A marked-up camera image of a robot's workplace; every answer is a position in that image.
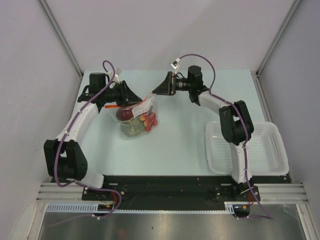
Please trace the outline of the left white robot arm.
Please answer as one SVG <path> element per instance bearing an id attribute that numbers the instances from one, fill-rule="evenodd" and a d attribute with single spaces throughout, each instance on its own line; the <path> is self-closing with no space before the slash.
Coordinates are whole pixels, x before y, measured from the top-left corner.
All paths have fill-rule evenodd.
<path id="1" fill-rule="evenodd" d="M 93 188 L 93 194 L 100 200 L 110 196 L 111 188 L 104 184 L 104 176 L 88 166 L 81 149 L 82 141 L 93 120 L 107 103 L 127 107 L 142 102 L 125 81 L 120 81 L 115 72 L 93 72 L 78 97 L 71 119 L 55 139 L 48 139 L 43 145 L 48 174 L 59 187 L 79 183 Z"/>

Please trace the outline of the clear zip top bag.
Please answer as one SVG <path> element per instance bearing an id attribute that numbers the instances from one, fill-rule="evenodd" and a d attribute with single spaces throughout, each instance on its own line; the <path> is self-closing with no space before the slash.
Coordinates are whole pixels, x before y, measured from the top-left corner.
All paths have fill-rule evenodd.
<path id="1" fill-rule="evenodd" d="M 106 110 L 109 110 L 112 112 L 113 114 L 113 118 L 114 120 L 117 122 L 117 125 L 118 125 L 118 128 L 121 132 L 121 134 L 127 138 L 137 138 L 139 136 L 142 136 L 142 135 L 146 135 L 148 134 L 149 132 L 151 132 L 153 129 L 155 129 L 158 125 L 159 125 L 159 121 L 158 121 L 158 125 L 153 127 L 151 129 L 151 131 L 149 132 L 146 132 L 144 131 L 142 134 L 138 135 L 138 136 L 134 136 L 134 137 L 129 137 L 129 136 L 126 136 L 122 131 L 121 131 L 121 127 L 120 127 L 120 124 L 123 122 L 123 121 L 119 121 L 117 120 L 116 118 L 116 112 L 119 108 L 127 108 L 127 107 L 131 107 L 132 108 L 132 113 L 133 113 L 133 116 L 134 118 L 132 119 L 139 119 L 140 116 L 144 115 L 144 114 L 147 114 L 149 115 L 150 113 L 154 112 L 156 113 L 156 118 L 158 120 L 158 111 L 157 111 L 157 103 L 156 103 L 156 95 L 153 94 L 153 93 L 150 93 L 148 94 L 145 98 L 143 98 L 142 102 L 139 103 L 139 104 L 135 104 L 135 105 L 131 105 L 131 106 L 125 106 L 125 107 L 120 107 L 116 104 L 106 104 L 104 106 L 104 108 Z"/>

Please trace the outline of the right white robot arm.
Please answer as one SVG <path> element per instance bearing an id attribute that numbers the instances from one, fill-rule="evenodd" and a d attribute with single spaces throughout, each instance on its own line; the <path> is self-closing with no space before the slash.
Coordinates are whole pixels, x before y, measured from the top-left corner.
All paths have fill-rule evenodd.
<path id="1" fill-rule="evenodd" d="M 169 71 L 164 81 L 152 93 L 162 96 L 173 96 L 176 92 L 188 92 L 189 99 L 198 106 L 207 108 L 219 115 L 221 134 L 231 149 L 231 177 L 236 185 L 230 188 L 231 196 L 242 201 L 249 194 L 252 186 L 247 143 L 254 132 L 254 125 L 244 101 L 229 102 L 214 95 L 203 82 L 202 69 L 192 65 L 187 70 L 187 77 L 178 78 Z"/>

